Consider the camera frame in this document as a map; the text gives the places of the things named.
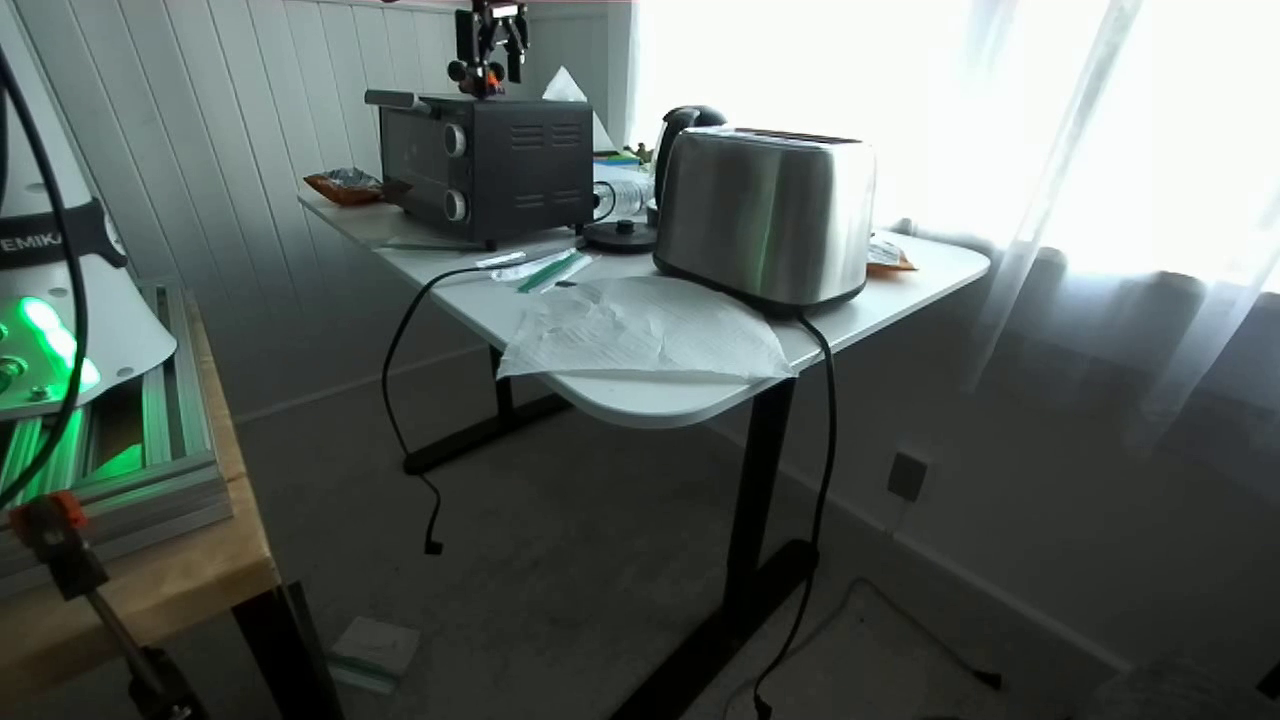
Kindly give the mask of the green lit metal robot base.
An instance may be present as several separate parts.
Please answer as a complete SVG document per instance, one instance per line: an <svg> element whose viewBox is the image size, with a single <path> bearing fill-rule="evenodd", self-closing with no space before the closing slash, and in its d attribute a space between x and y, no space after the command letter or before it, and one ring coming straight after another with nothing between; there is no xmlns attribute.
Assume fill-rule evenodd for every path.
<svg viewBox="0 0 1280 720"><path fill-rule="evenodd" d="M76 356L72 278L61 264L0 270L4 475L34 458L66 377L81 377L76 410L20 501L66 491L102 557L227 521L189 296L137 288L94 254L81 270L87 356Z"/></svg>

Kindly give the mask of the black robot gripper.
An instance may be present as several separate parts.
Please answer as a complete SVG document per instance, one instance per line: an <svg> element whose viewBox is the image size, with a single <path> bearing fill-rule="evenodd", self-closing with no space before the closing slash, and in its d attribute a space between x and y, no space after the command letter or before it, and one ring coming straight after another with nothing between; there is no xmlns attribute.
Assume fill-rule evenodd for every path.
<svg viewBox="0 0 1280 720"><path fill-rule="evenodd" d="M457 59L469 68L502 55L521 68L528 55L528 5L522 0L469 0L457 12Z"/></svg>

